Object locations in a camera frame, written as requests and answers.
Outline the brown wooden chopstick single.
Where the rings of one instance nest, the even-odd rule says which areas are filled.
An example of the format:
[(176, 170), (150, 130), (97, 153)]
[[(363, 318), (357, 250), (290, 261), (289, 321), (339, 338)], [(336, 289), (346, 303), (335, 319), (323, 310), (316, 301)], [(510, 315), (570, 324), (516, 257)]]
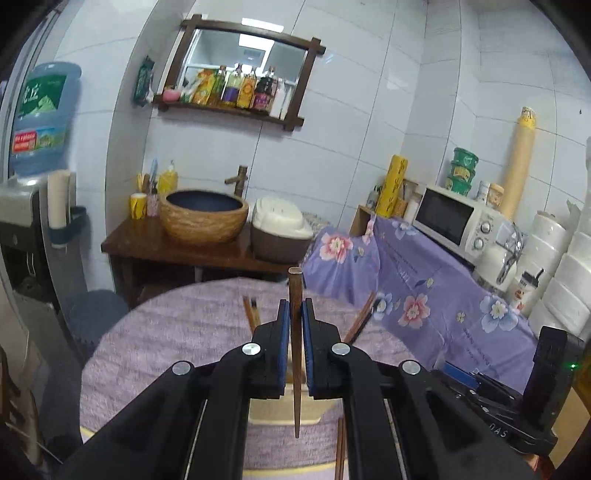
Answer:
[(290, 342), (291, 366), (293, 366), (294, 385), (294, 437), (300, 438), (301, 431), (301, 386), (303, 385), (303, 366), (301, 366), (301, 303), (303, 303), (303, 270), (290, 267), (288, 270), (288, 289), (290, 290)]

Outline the cream plastic utensil holder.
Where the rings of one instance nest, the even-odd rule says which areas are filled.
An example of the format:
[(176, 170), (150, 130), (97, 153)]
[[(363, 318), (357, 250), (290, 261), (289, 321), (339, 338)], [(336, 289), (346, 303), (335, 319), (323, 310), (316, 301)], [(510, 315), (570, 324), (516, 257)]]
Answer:
[[(315, 400), (308, 394), (308, 386), (301, 386), (301, 426), (315, 425), (322, 416), (338, 405), (337, 400)], [(249, 423), (253, 425), (294, 426), (294, 385), (287, 383), (279, 399), (252, 399)]]

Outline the purple striped tablecloth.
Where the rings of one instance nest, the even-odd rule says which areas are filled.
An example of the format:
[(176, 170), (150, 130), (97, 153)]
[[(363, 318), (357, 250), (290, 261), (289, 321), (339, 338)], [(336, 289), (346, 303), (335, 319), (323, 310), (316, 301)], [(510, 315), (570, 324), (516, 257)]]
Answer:
[[(82, 373), (80, 431), (88, 440), (162, 372), (179, 360), (215, 362), (252, 337), (242, 299), (256, 299), (264, 322), (276, 319), (283, 283), (235, 278), (192, 284), (139, 305), (100, 340)], [(341, 405), (314, 425), (250, 424), (247, 479), (331, 479)]]

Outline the thick brown chopstick in holder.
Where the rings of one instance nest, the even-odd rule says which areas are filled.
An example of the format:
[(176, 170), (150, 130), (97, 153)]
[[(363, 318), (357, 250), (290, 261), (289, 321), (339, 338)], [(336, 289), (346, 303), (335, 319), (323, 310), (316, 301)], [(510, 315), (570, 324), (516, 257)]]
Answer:
[(362, 310), (360, 311), (359, 315), (356, 316), (355, 322), (351, 328), (349, 328), (348, 333), (346, 333), (344, 342), (346, 344), (353, 344), (356, 342), (356, 339), (359, 338), (360, 334), (363, 332), (363, 328), (367, 325), (370, 318), (373, 315), (374, 305), (376, 302), (377, 293), (372, 292), (368, 297), (365, 305), (363, 305)]

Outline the purple floral cloth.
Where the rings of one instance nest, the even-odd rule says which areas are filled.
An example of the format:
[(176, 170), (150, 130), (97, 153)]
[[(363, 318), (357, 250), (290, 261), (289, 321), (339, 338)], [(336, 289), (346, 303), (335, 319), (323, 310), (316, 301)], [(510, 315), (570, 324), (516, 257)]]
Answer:
[(308, 289), (362, 307), (425, 367), (449, 362), (519, 391), (532, 373), (537, 340), (506, 301), (401, 219), (372, 216), (360, 236), (328, 226), (304, 261)]

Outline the blue round stool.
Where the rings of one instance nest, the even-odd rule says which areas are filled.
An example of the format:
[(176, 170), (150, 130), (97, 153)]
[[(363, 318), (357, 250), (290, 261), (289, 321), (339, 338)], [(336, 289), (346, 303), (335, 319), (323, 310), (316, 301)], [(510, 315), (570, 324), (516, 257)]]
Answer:
[(128, 312), (127, 303), (115, 292), (93, 290), (75, 300), (66, 322), (74, 340), (94, 351), (102, 337)]

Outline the white paper roll stack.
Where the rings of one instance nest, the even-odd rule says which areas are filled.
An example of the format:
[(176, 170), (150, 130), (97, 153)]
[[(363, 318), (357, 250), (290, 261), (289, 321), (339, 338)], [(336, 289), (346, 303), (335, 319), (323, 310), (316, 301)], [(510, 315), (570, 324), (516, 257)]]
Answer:
[(590, 340), (590, 139), (587, 139), (585, 204), (567, 252), (528, 322), (538, 337), (544, 326), (566, 330), (587, 343)]

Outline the dark wooden sink counter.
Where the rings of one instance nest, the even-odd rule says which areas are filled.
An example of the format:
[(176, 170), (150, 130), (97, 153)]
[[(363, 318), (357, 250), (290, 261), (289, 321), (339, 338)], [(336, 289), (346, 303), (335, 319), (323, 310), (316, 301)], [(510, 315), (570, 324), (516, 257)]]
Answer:
[(250, 224), (226, 243), (185, 245), (156, 218), (124, 220), (101, 244), (109, 257), (116, 293), (130, 309), (166, 291), (192, 283), (245, 277), (276, 281), (287, 264), (256, 258)]

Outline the white microwave oven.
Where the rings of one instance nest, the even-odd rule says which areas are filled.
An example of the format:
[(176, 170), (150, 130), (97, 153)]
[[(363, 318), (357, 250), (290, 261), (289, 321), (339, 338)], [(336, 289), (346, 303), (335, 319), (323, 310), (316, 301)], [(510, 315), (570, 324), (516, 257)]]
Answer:
[(512, 234), (497, 210), (438, 186), (427, 186), (412, 225), (456, 257), (476, 266), (489, 244)]

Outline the woven basin sink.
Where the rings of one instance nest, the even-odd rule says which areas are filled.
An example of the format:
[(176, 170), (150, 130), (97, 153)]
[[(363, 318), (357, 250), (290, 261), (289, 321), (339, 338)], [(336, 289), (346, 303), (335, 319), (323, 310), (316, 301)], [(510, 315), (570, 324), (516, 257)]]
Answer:
[(238, 237), (249, 204), (211, 190), (176, 190), (162, 196), (159, 219), (168, 235), (186, 245), (218, 244)]

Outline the white brown rice cooker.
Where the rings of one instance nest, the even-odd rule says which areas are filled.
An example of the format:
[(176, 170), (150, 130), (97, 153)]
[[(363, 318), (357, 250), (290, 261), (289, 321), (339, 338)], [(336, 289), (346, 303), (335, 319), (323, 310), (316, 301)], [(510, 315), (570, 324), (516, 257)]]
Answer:
[(300, 264), (314, 237), (310, 223), (293, 202), (273, 196), (256, 200), (250, 239), (257, 258), (290, 266)]

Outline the paper cup stack holder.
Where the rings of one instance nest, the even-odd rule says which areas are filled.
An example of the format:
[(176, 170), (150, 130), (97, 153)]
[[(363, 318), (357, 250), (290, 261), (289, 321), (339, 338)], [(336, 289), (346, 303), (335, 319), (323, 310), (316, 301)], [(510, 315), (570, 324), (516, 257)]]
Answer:
[(73, 205), (69, 170), (53, 171), (47, 178), (47, 218), (49, 240), (54, 248), (65, 248), (80, 236), (87, 224), (87, 210)]

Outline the bronze faucet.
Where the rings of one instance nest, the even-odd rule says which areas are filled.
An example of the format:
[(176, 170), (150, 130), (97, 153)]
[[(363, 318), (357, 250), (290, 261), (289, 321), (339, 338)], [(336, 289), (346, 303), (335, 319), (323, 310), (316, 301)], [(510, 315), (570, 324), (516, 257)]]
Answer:
[(233, 195), (235, 195), (236, 197), (242, 197), (243, 191), (245, 190), (245, 183), (248, 179), (249, 177), (247, 176), (247, 166), (240, 165), (238, 167), (238, 173), (233, 177), (226, 178), (224, 180), (224, 184), (235, 186)]

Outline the green instant noodle cups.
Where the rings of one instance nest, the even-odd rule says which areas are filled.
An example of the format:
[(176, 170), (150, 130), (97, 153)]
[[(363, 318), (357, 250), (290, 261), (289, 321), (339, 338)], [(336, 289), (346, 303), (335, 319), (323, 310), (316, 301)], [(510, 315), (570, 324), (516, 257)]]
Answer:
[(461, 147), (454, 149), (450, 172), (445, 180), (445, 188), (452, 192), (467, 196), (472, 189), (472, 181), (476, 175), (479, 157)]

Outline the wooden framed mirror shelf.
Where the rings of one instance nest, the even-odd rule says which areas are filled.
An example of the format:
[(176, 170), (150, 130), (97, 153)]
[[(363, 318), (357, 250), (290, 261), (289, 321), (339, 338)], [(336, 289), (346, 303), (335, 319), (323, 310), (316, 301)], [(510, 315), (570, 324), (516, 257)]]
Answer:
[(155, 107), (228, 113), (277, 124), (287, 132), (304, 125), (301, 103), (315, 59), (325, 54), (321, 40), (246, 19), (232, 23), (199, 14), (183, 20), (180, 29)]

